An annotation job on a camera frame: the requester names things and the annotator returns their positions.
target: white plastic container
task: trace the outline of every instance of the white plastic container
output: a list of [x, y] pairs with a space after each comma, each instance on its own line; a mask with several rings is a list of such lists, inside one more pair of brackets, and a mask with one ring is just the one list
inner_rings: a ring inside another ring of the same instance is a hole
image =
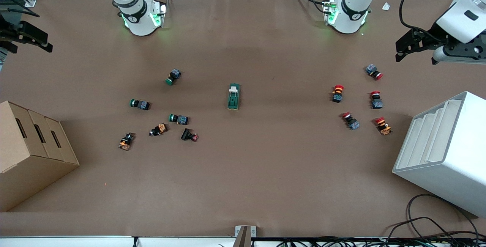
[[486, 218], [486, 100], [467, 91], [412, 119], [392, 170]]

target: brown table surface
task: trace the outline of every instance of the brown table surface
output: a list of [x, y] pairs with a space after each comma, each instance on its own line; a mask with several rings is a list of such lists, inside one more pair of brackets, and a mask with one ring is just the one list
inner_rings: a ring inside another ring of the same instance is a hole
[[[260, 236], [387, 235], [425, 193], [391, 172], [411, 118], [464, 90], [486, 97], [484, 66], [432, 66], [431, 51], [394, 61], [407, 31], [399, 1], [374, 0], [368, 22], [342, 35], [305, 0], [172, 0], [168, 28], [136, 37], [111, 0], [39, 0], [41, 17], [25, 19], [54, 52], [9, 55], [0, 99], [62, 121], [80, 167], [0, 214], [1, 235], [225, 236], [241, 224]], [[407, 0], [406, 21], [428, 28], [450, 1]], [[364, 72], [370, 63], [380, 81]], [[170, 87], [174, 67], [182, 77]], [[237, 112], [226, 109], [230, 83], [241, 85]], [[337, 84], [340, 104], [330, 101]], [[370, 109], [372, 90], [383, 109]], [[357, 131], [340, 118], [348, 111]], [[172, 123], [149, 137], [170, 113], [189, 116], [200, 139], [183, 142]], [[380, 116], [389, 136], [372, 123]], [[117, 147], [127, 132], [137, 134], [128, 152]], [[472, 229], [430, 198], [412, 212]], [[474, 223], [485, 232], [485, 219]]]

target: cardboard box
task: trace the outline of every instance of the cardboard box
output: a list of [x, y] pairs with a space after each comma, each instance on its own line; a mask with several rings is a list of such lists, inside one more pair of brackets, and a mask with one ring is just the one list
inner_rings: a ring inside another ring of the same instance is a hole
[[0, 211], [79, 166], [61, 124], [8, 101], [0, 104]]

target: white box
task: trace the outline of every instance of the white box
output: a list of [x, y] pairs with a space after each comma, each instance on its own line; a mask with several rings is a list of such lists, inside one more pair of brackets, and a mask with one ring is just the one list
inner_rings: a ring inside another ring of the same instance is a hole
[[392, 172], [486, 218], [485, 116], [467, 91], [415, 116]]

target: bolt hole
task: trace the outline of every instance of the bolt hole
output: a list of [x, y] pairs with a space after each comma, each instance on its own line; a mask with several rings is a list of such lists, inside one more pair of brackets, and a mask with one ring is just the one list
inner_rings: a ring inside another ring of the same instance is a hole
[[483, 47], [481, 47], [481, 46], [476, 46], [476, 47], [474, 47], [474, 51], [475, 51], [476, 53], [482, 53], [482, 52], [483, 52]]

